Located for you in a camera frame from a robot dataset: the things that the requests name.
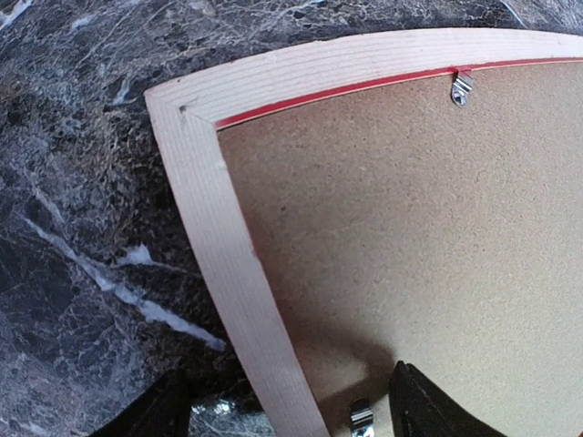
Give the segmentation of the brown cardboard backing board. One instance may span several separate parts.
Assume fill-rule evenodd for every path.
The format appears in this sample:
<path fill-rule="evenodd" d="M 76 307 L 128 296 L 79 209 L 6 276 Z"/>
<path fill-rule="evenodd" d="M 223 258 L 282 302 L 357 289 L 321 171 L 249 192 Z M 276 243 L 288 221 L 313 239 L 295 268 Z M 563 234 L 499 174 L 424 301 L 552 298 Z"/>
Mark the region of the brown cardboard backing board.
<path fill-rule="evenodd" d="M 334 436 L 410 362 L 508 436 L 582 430 L 582 66 L 433 77 L 225 129 L 220 148 Z"/>

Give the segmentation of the red wooden picture frame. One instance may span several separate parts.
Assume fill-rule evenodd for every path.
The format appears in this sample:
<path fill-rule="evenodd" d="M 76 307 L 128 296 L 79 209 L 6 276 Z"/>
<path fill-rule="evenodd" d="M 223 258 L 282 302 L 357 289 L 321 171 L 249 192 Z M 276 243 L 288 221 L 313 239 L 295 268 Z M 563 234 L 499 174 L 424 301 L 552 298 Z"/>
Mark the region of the red wooden picture frame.
<path fill-rule="evenodd" d="M 280 436 L 327 429 L 240 211 L 217 133 L 312 101 L 426 77 L 578 62 L 580 36 L 430 28 L 314 41 L 171 79 L 145 92 L 184 228 L 240 363 Z"/>

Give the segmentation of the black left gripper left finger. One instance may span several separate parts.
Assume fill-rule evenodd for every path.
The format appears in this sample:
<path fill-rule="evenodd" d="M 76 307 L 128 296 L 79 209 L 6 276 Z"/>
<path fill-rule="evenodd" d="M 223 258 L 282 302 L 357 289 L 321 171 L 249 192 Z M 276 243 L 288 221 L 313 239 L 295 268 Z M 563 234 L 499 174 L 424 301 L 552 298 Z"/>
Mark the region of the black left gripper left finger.
<path fill-rule="evenodd" d="M 184 371 L 167 371 L 91 437 L 187 436 L 190 390 Z"/>

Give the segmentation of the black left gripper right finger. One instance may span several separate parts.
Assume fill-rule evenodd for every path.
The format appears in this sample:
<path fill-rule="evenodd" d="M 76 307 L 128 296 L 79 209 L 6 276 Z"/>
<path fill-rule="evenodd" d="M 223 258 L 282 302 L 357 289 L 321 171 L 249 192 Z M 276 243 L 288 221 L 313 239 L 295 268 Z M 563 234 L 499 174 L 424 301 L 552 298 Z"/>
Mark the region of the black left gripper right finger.
<path fill-rule="evenodd" d="M 399 437 L 504 437 L 411 363 L 396 363 L 389 380 L 389 403 L 394 434 Z"/>

